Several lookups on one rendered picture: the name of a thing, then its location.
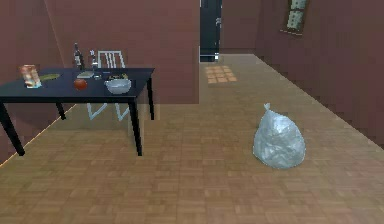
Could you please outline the white bowl with food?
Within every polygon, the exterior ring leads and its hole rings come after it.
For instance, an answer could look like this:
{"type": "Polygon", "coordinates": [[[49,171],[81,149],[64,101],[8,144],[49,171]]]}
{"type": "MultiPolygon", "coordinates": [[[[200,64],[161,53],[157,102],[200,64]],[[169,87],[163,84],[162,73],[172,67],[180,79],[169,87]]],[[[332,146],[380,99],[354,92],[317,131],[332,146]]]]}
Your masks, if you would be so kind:
{"type": "Polygon", "coordinates": [[[112,75],[104,82],[107,90],[112,94],[124,94],[131,88],[131,81],[121,75],[112,75]]]}

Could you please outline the dark room door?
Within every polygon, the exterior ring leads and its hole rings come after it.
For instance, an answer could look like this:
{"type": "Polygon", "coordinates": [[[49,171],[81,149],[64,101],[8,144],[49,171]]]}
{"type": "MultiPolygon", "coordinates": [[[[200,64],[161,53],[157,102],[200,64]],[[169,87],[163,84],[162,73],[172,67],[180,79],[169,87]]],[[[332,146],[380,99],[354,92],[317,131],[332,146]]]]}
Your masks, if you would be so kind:
{"type": "Polygon", "coordinates": [[[219,59],[222,0],[200,0],[200,61],[214,62],[219,59]]]}

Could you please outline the grey tied garbage bag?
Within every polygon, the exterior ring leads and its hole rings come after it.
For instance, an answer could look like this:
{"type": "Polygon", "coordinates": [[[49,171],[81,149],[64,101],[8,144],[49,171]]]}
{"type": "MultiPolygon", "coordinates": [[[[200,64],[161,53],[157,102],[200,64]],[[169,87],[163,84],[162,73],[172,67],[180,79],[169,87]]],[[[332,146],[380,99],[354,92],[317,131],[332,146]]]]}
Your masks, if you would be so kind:
{"type": "Polygon", "coordinates": [[[264,104],[262,116],[254,136],[253,155],[263,164],[275,169],[289,169],[300,165],[306,155],[306,144],[298,126],[287,116],[264,104]]]}

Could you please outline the white slatted chair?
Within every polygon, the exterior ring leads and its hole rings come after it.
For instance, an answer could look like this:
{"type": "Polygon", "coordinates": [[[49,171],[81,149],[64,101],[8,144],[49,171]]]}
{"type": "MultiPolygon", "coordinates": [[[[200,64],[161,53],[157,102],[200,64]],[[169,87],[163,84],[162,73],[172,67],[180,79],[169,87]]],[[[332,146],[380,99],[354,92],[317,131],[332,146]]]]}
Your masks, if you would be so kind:
{"type": "MultiPolygon", "coordinates": [[[[95,52],[97,61],[98,61],[98,68],[102,67],[102,57],[105,57],[106,65],[108,68],[116,68],[117,62],[116,59],[120,60],[120,65],[122,68],[125,67],[125,63],[123,60],[123,55],[121,51],[118,50],[104,50],[104,51],[98,51],[95,52]]],[[[88,117],[90,120],[93,120],[97,115],[99,115],[105,108],[107,107],[107,104],[104,103],[97,111],[92,111],[92,105],[90,103],[87,103],[87,112],[88,117]]],[[[119,121],[122,121],[123,118],[130,112],[129,109],[126,109],[124,112],[120,110],[120,105],[118,103],[115,104],[116,114],[119,121]]]]}

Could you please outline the dark wine bottle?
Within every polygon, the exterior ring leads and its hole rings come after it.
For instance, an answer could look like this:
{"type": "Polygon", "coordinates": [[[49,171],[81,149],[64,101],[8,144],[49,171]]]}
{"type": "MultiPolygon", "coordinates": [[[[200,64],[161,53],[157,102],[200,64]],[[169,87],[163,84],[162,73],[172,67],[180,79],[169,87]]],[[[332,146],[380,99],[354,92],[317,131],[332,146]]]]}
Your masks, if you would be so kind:
{"type": "Polygon", "coordinates": [[[80,70],[83,70],[84,69],[83,56],[82,56],[82,53],[80,52],[80,50],[78,48],[77,43],[74,44],[74,49],[75,49],[75,52],[74,52],[75,64],[80,70]]]}

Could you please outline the black dining table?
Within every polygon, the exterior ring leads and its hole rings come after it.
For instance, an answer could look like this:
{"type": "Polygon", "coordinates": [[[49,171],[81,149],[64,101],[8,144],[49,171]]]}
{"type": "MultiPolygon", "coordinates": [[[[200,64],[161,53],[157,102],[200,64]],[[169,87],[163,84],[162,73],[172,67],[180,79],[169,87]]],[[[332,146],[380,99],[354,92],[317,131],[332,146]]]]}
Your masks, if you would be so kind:
{"type": "Polygon", "coordinates": [[[60,77],[48,82],[46,87],[28,89],[22,79],[0,85],[0,123],[12,142],[17,154],[23,156],[24,148],[5,108],[5,103],[55,103],[61,119],[65,119],[63,103],[127,103],[133,126],[137,154],[142,155],[142,144],[137,110],[137,98],[144,87],[148,90],[148,103],[151,119],[154,119],[154,103],[152,92],[152,74],[154,68],[101,68],[97,72],[102,75],[100,80],[87,80],[85,90],[76,90],[74,80],[80,73],[74,68],[44,69],[42,73],[58,73],[60,77]],[[113,74],[126,74],[132,81],[127,93],[114,95],[110,93],[104,81],[113,74]]]}

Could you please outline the green leaf-shaped dish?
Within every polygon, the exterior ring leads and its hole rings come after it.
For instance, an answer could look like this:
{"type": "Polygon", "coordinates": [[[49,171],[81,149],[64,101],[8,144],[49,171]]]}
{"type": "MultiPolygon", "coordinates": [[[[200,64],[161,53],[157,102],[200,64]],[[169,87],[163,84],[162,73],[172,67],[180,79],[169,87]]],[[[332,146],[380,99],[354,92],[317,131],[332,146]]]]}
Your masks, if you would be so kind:
{"type": "Polygon", "coordinates": [[[55,79],[59,78],[60,76],[61,76],[61,74],[57,74],[57,73],[44,74],[44,75],[40,76],[40,81],[45,82],[45,81],[49,81],[49,80],[55,80],[55,79]]]}

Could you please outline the framed wall picture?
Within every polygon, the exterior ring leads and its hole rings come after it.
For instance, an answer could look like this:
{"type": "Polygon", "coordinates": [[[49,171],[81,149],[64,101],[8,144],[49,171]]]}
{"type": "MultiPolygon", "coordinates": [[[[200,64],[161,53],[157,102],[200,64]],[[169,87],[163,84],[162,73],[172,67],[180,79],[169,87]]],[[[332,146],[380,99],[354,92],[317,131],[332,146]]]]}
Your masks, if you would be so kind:
{"type": "Polygon", "coordinates": [[[302,36],[309,0],[287,0],[287,10],[281,32],[302,36]]]}

